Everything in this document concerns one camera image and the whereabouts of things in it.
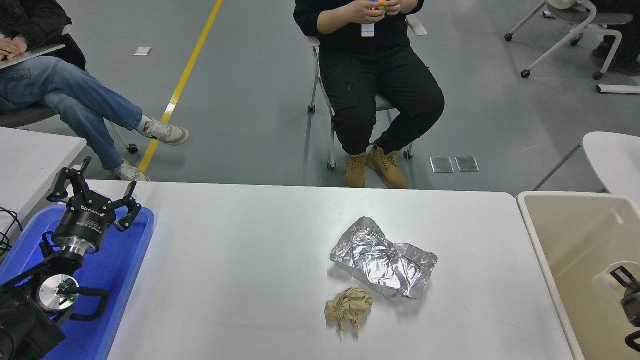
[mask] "robot gripper in bin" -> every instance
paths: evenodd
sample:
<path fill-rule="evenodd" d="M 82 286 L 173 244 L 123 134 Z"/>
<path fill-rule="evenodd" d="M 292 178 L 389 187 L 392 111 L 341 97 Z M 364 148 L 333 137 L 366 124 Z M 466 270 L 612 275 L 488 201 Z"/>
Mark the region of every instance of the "robot gripper in bin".
<path fill-rule="evenodd" d="M 83 175 L 89 162 L 91 157 L 84 159 L 80 170 L 60 170 L 47 196 L 48 201 L 64 202 L 67 208 L 55 231 L 42 235 L 44 260 L 0 285 L 1 360 L 43 358 L 66 338 L 60 327 L 67 320 L 94 320 L 107 306 L 106 290 L 82 287 L 74 274 L 84 265 L 85 255 L 100 251 L 110 225 L 121 232 L 127 230 L 141 205 L 133 198 L 135 181 L 116 201 L 91 191 Z M 67 180 L 74 193 L 71 198 L 65 187 Z M 122 207 L 127 208 L 127 214 L 117 218 L 115 210 Z M 79 296 L 100 298 L 94 314 L 75 313 Z"/>
<path fill-rule="evenodd" d="M 610 274 L 625 289 L 625 297 L 620 301 L 620 305 L 627 319 L 634 327 L 640 327 L 640 282 L 624 266 L 619 266 Z M 627 336 L 625 343 L 628 347 L 640 352 L 640 344 L 636 343 L 638 339 L 640 339 L 640 331 Z"/>

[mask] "white sneaker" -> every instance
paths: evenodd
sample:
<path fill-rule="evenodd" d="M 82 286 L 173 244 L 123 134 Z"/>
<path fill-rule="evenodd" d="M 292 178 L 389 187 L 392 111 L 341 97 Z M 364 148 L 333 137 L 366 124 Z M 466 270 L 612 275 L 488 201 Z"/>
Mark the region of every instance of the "white sneaker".
<path fill-rule="evenodd" d="M 178 146 L 189 140 L 188 130 L 179 126 L 165 124 L 156 119 L 148 120 L 141 128 L 142 130 L 138 130 L 138 132 L 142 136 L 156 139 L 167 145 Z"/>
<path fill-rule="evenodd" d="M 144 172 L 131 165 L 127 160 L 122 160 L 122 165 L 112 170 L 111 173 L 124 181 L 149 181 Z"/>

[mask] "tan work boot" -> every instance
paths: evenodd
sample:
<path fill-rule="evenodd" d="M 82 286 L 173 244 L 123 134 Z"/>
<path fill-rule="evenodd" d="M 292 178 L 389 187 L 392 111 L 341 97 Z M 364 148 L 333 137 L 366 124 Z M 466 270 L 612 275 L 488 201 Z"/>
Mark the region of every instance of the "tan work boot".
<path fill-rule="evenodd" d="M 350 188 L 363 188 L 367 184 L 364 165 L 367 162 L 367 153 L 349 155 L 347 171 L 344 173 L 344 182 Z"/>
<path fill-rule="evenodd" d="M 396 165 L 395 156 L 397 153 L 397 151 L 392 151 L 385 155 L 382 148 L 374 144 L 373 149 L 367 155 L 367 166 L 380 175 L 387 188 L 406 189 L 406 178 Z"/>

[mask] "foil tray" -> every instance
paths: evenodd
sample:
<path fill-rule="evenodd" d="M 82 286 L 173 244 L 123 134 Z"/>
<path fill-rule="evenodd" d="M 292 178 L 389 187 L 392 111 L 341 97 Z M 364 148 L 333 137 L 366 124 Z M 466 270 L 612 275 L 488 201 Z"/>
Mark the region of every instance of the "foil tray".
<path fill-rule="evenodd" d="M 438 263 L 431 252 L 407 243 L 393 244 L 367 217 L 340 237 L 330 259 L 392 302 L 421 298 Z"/>

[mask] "chair leg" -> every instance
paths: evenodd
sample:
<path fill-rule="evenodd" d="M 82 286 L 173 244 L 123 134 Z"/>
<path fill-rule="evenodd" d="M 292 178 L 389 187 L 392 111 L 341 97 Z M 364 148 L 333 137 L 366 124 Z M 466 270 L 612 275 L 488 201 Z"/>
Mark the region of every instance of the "chair leg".
<path fill-rule="evenodd" d="M 600 73 L 602 75 L 606 74 L 607 71 L 609 71 L 609 66 L 611 66 L 611 62 L 613 61 L 613 57 L 616 55 L 616 51 L 618 51 L 618 47 L 620 46 L 620 42 L 622 41 L 622 34 L 618 31 L 618 30 L 612 30 L 612 29 L 608 29 L 608 30 L 602 30 L 602 29 L 585 29 L 584 31 L 585 33 L 595 33 L 597 35 L 603 34 L 603 35 L 612 35 L 614 36 L 616 39 L 613 42 L 613 45 L 611 46 L 611 49 L 609 50 L 609 55 L 607 55 L 607 59 L 604 61 L 604 65 L 602 65 L 602 69 L 600 69 Z"/>
<path fill-rule="evenodd" d="M 329 162 L 326 164 L 326 169 L 329 171 L 335 171 L 335 131 L 333 130 L 333 119 L 331 120 L 331 145 L 329 149 Z"/>
<path fill-rule="evenodd" d="M 316 106 L 314 102 L 316 101 L 316 89 L 318 86 L 318 82 L 320 82 L 320 63 L 318 60 L 318 53 L 315 47 L 313 48 L 313 51 L 314 51 L 314 60 L 316 62 L 316 68 L 315 68 L 315 74 L 314 74 L 314 90 L 311 93 L 311 101 L 309 101 L 309 105 L 307 106 L 307 112 L 309 113 L 316 112 Z"/>
<path fill-rule="evenodd" d="M 524 79 L 528 78 L 529 75 L 531 74 L 531 70 L 533 70 L 541 62 L 543 62 L 545 59 L 547 59 L 549 56 L 551 56 L 551 54 L 556 52 L 561 46 L 564 46 L 566 43 L 570 42 L 574 38 L 578 38 L 578 36 L 581 33 L 585 32 L 585 30 L 589 30 L 587 32 L 590 32 L 590 29 L 586 29 L 586 27 L 587 27 L 588 24 L 591 24 L 593 19 L 596 17 L 597 10 L 596 10 L 595 6 L 592 3 L 587 2 L 586 6 L 590 10 L 589 16 L 587 17 L 587 19 L 585 21 L 583 21 L 582 23 L 580 23 L 580 25 L 576 26 L 571 31 L 569 31 L 569 34 L 567 34 L 562 40 L 560 40 L 556 45 L 554 45 L 546 53 L 544 53 L 542 56 L 540 56 L 540 58 L 537 59 L 533 64 L 531 64 L 527 69 L 523 70 L 520 73 L 520 76 L 522 76 Z"/>
<path fill-rule="evenodd" d="M 413 142 L 409 144 L 409 151 L 403 152 L 403 157 L 405 160 L 413 159 Z"/>
<path fill-rule="evenodd" d="M 573 154 L 575 154 L 575 152 L 578 151 L 581 147 L 582 143 L 574 147 L 573 150 L 571 150 L 569 154 L 565 156 L 564 159 L 562 159 L 562 161 L 560 161 L 558 165 L 556 165 L 556 167 L 554 167 L 554 169 L 551 170 L 551 172 L 547 176 L 545 176 L 545 178 L 540 181 L 540 184 L 538 184 L 532 191 L 537 192 L 538 189 L 540 189 L 547 182 L 547 180 L 549 180 L 556 173 L 556 171 L 558 171 L 564 165 L 564 163 L 566 163 L 567 160 L 569 160 L 569 158 L 571 158 Z"/>
<path fill-rule="evenodd" d="M 542 10 L 543 7 L 545 7 L 544 1 L 540 5 L 538 5 L 538 7 L 535 8 L 529 15 L 527 15 L 527 17 L 524 18 L 523 21 L 521 21 L 518 25 L 516 25 L 516 27 L 513 28 L 507 35 L 504 35 L 504 39 L 507 41 L 511 41 L 511 39 L 513 38 L 513 35 L 516 32 L 518 32 L 518 30 L 520 30 L 520 28 L 524 26 L 524 24 L 526 24 L 529 20 L 531 20 L 531 18 L 534 17 L 534 15 L 536 15 L 540 10 Z"/>
<path fill-rule="evenodd" d="M 124 135 L 122 134 L 122 131 L 120 130 L 120 128 L 118 128 L 114 123 L 110 121 L 107 121 L 107 122 L 111 124 L 111 128 L 113 129 L 113 132 L 116 133 L 116 137 L 120 139 L 120 141 L 124 144 L 124 147 L 127 148 L 127 151 L 129 151 L 129 154 L 137 154 L 138 146 L 134 143 L 127 143 L 127 139 L 124 138 Z"/>

